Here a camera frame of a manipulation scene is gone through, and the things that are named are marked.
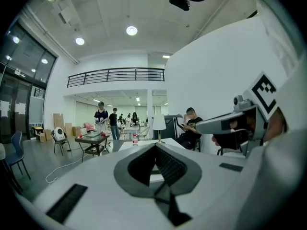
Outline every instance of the black camera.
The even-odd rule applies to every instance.
[[[190,2],[188,0],[169,0],[169,2],[184,11],[190,10]]]

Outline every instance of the white cable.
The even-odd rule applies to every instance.
[[[73,163],[70,163],[70,164],[63,165],[63,166],[61,166],[61,167],[58,167],[58,168],[56,168],[54,171],[56,171],[57,169],[60,169],[60,168],[69,166],[69,165],[71,165],[71,164],[77,163],[77,162],[79,162],[81,159],[82,159],[82,158],[80,158],[80,159],[79,159],[78,161],[76,161],[76,162],[73,162]],[[55,182],[55,180],[59,179],[59,178],[57,177],[57,178],[55,178],[52,182],[47,181],[48,176],[50,176],[53,172],[51,172],[51,173],[50,173],[49,175],[47,175],[46,178],[45,178],[46,182],[47,182],[49,185],[50,185],[51,183]]]

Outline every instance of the camera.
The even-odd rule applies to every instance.
[[[237,95],[234,98],[234,111],[240,112],[249,109],[253,103],[249,99],[243,99],[242,95]]]
[[[184,11],[190,10],[190,2],[188,0],[169,0],[169,2]]]

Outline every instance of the gray floor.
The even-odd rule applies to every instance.
[[[56,168],[67,165],[72,162],[76,162],[82,158],[82,150],[77,142],[74,141],[74,137],[68,137],[68,140],[71,145],[72,152],[65,151],[63,156],[61,154],[59,145],[56,145],[56,152],[54,150],[54,142],[52,140],[47,142],[40,142],[39,140],[26,140],[23,142],[24,145],[24,164],[29,172],[31,180],[29,180],[26,172],[24,170],[23,164],[20,162],[19,165],[23,172],[23,175],[18,169],[18,165],[15,164],[12,166],[13,173],[16,177],[16,180],[23,188],[23,195],[30,202],[32,202],[35,197],[48,186],[45,178]],[[14,152],[12,144],[4,145],[6,153],[10,154]],[[68,150],[68,144],[63,145],[65,150]],[[109,152],[113,151],[113,141],[111,141],[110,146],[108,147]],[[107,151],[102,152],[102,156],[107,155]],[[83,161],[91,159],[92,155],[88,155],[84,158]],[[52,175],[50,175],[47,180],[51,182],[56,177],[61,177],[66,174],[68,171],[72,170],[78,166],[81,161],[69,165],[67,167],[60,168],[56,170]]]

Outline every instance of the man sitting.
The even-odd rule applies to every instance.
[[[193,149],[195,147],[195,141],[201,138],[201,134],[198,133],[195,129],[196,124],[202,121],[201,117],[196,115],[195,110],[190,107],[187,109],[187,114],[184,115],[184,127],[185,133],[182,134],[179,138],[175,139],[181,146],[185,149]]]

